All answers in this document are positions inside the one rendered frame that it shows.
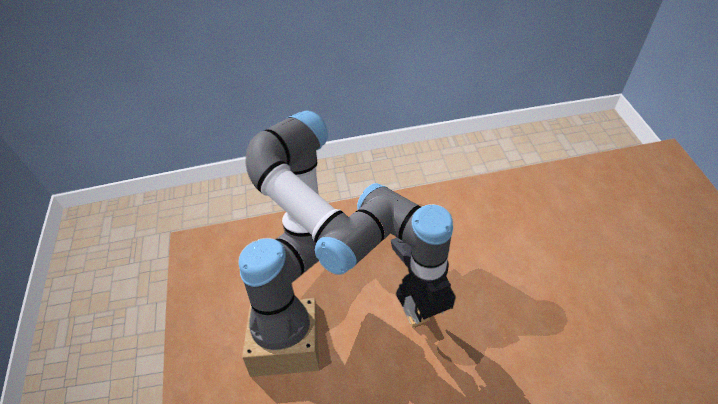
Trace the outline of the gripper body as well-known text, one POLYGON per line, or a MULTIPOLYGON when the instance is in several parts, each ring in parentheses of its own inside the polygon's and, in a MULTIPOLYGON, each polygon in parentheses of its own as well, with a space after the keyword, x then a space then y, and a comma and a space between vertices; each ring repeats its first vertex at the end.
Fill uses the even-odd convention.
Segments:
POLYGON ((408 260, 409 274, 402 279, 402 283, 406 285, 405 290, 407 294, 411 295, 412 293, 411 296, 415 302, 415 314, 419 322, 421 322, 422 317, 423 319, 427 319, 446 310, 453 309, 456 296, 450 288, 451 284, 446 277, 449 262, 447 261, 446 270, 440 278, 435 280, 424 280, 413 273, 410 261, 411 255, 408 260), (416 281, 414 279, 416 279, 416 281), (441 293, 441 291, 443 292, 441 293))

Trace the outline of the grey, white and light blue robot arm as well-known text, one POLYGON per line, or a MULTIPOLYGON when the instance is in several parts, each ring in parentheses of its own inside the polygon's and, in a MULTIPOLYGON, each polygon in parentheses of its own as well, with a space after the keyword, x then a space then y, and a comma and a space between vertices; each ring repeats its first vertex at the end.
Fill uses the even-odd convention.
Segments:
POLYGON ((393 251, 407 268, 411 255, 416 276, 435 280, 446 270, 453 219, 445 208, 421 207, 378 183, 363 191, 349 217, 319 196, 317 150, 327 139, 322 118, 303 111, 259 132, 246 151, 253 185, 287 212, 282 235, 250 243, 239 257, 250 333, 265 349, 289 348, 307 334, 309 315, 292 283, 318 261, 344 274, 392 234, 393 251))

